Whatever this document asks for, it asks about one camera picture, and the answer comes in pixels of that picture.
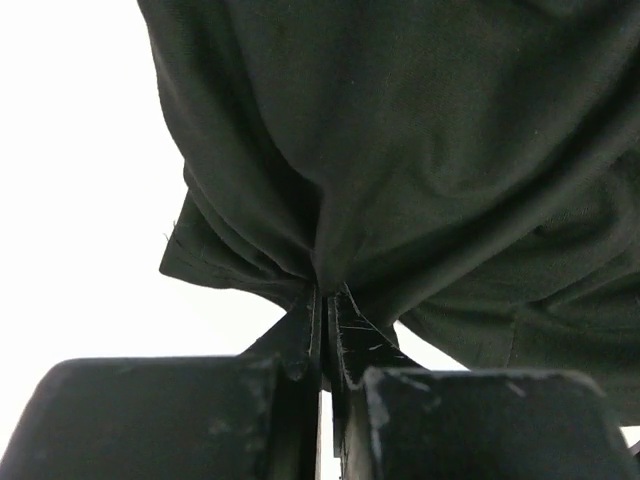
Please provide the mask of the black t shirt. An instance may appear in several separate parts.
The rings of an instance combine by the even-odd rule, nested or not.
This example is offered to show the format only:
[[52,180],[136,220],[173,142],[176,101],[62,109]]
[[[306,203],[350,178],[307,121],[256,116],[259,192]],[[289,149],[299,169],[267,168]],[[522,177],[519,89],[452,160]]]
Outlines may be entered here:
[[289,308],[347,287],[474,368],[639,422],[635,1],[143,1],[187,194],[160,263]]

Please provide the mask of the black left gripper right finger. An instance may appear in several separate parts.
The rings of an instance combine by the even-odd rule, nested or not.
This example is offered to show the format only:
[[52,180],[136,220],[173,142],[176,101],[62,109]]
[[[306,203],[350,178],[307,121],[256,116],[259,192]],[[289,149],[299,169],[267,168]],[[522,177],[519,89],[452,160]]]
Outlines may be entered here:
[[351,294],[325,301],[334,451],[345,479],[627,479],[603,393],[566,371],[431,371]]

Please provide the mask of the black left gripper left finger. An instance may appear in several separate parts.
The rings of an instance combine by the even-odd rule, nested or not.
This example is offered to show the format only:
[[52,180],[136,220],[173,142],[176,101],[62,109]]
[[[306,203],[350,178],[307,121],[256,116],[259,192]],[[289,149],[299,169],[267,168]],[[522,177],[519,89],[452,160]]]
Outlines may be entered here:
[[19,422],[19,475],[48,479],[314,479],[320,299],[304,291],[237,356],[74,359]]

